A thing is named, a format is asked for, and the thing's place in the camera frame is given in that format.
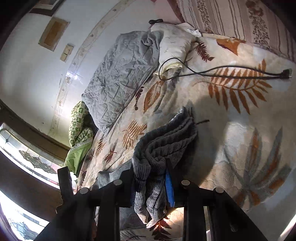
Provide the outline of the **grey denim pants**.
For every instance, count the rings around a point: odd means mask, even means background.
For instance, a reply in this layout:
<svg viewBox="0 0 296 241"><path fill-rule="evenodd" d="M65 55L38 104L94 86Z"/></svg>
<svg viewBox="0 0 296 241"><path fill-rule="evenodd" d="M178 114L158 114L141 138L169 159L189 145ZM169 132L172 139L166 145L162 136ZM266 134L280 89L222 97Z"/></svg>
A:
<svg viewBox="0 0 296 241"><path fill-rule="evenodd" d="M166 162L175 168L187 146L197 136L193 116L182 107L164 126L140 138L133 156L113 172L100 171L94 188L101 188L118 179L121 173L133 168L134 211L147 228L166 215Z"/></svg>

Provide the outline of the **green patterned quilt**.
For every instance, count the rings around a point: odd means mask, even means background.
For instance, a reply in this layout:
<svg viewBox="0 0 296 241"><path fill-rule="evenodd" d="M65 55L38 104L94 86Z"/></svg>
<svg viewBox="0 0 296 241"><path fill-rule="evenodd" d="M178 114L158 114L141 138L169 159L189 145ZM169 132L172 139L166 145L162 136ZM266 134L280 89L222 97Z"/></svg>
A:
<svg viewBox="0 0 296 241"><path fill-rule="evenodd" d="M82 161L90 150L94 138L94 132L91 127L84 124L85 117L89 110L83 101L78 102L71 111L71 123L69 127L69 150L64 166L74 173L76 177L82 166Z"/></svg>

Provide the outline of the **stained glass door window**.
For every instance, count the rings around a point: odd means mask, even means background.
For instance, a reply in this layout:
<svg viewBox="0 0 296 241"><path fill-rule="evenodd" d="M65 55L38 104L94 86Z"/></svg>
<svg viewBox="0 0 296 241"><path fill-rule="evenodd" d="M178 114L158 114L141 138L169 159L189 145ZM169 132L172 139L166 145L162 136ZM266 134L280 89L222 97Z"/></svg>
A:
<svg viewBox="0 0 296 241"><path fill-rule="evenodd" d="M5 123L1 124L1 152L28 174L60 188L58 169L63 162L26 141Z"/></svg>

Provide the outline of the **leaf patterned beige blanket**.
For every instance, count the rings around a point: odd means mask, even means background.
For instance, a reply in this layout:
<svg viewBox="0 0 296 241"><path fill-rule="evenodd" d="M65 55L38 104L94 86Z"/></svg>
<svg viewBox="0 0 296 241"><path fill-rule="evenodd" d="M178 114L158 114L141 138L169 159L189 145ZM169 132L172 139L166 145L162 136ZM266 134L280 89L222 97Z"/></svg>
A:
<svg viewBox="0 0 296 241"><path fill-rule="evenodd" d="M274 195L295 165L295 78L265 80L295 63L236 38L203 34L183 67L154 73L108 134L98 130L78 178L91 187L100 171L127 162L145 133L186 107L199 122L184 174L202 188L224 188L244 209Z"/></svg>

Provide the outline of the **grey quilted blanket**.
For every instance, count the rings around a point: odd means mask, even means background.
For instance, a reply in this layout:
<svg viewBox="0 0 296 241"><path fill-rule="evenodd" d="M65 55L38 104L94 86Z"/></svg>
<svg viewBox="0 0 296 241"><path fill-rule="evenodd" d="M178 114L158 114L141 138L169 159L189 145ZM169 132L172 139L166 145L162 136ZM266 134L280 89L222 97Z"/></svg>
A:
<svg viewBox="0 0 296 241"><path fill-rule="evenodd" d="M103 134L109 133L140 86L158 67L162 38L162 31L121 34L99 64L82 101Z"/></svg>

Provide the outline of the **white floral pillow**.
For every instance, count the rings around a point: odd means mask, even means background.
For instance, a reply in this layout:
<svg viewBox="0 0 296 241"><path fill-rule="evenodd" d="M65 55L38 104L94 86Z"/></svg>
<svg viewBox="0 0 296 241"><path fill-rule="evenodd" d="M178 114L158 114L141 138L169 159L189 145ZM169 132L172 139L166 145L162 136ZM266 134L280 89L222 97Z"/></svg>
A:
<svg viewBox="0 0 296 241"><path fill-rule="evenodd" d="M185 58L191 49L191 44L202 36L201 32L189 23L178 25L156 23L151 31L161 31L163 38L159 44L159 69L157 75L166 77L170 69L178 70L183 67Z"/></svg>

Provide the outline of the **black object behind pillow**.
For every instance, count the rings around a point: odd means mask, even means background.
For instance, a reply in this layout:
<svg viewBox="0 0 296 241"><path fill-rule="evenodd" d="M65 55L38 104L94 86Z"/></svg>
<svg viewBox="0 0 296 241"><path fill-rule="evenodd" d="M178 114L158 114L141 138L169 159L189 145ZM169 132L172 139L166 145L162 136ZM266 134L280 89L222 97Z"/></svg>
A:
<svg viewBox="0 0 296 241"><path fill-rule="evenodd" d="M149 24L150 25L154 25L156 23L162 23L162 22L163 22L163 19L149 20Z"/></svg>

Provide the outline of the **striped floral headboard cushion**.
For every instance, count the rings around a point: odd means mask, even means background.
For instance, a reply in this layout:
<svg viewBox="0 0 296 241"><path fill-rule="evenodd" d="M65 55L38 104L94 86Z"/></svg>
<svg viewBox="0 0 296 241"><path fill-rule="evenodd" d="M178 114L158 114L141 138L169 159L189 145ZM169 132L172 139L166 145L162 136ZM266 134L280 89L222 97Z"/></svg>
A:
<svg viewBox="0 0 296 241"><path fill-rule="evenodd" d="M295 38L262 1L169 1L177 18L207 34L260 45L295 61Z"/></svg>

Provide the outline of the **brown wooden door frame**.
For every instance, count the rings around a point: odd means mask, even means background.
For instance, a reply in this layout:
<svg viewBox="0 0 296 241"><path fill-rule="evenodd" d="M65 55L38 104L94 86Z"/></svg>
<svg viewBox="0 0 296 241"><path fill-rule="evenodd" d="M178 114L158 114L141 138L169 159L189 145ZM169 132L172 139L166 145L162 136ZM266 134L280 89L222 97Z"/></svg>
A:
<svg viewBox="0 0 296 241"><path fill-rule="evenodd" d="M62 163L65 162L65 158L70 150L66 145L61 144L40 132L32 125L29 125L1 100L1 124L2 123L7 124L17 134L35 147L58 159Z"/></svg>

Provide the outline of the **beige wall switch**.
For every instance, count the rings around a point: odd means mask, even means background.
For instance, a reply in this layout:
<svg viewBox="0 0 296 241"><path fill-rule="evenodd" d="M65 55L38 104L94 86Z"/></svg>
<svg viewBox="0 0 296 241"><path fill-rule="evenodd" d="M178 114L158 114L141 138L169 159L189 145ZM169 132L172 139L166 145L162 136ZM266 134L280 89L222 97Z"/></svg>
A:
<svg viewBox="0 0 296 241"><path fill-rule="evenodd" d="M67 58L71 55L73 48L73 45L67 44L61 54L60 60L66 62Z"/></svg>

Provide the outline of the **brown wall panel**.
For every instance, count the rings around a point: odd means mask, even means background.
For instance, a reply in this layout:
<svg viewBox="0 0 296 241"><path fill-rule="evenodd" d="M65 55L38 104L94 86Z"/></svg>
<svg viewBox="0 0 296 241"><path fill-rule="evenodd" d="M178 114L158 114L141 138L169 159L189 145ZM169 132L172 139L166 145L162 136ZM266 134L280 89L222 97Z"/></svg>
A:
<svg viewBox="0 0 296 241"><path fill-rule="evenodd" d="M69 22L52 17L39 39L38 44L54 52L60 38L68 27Z"/></svg>

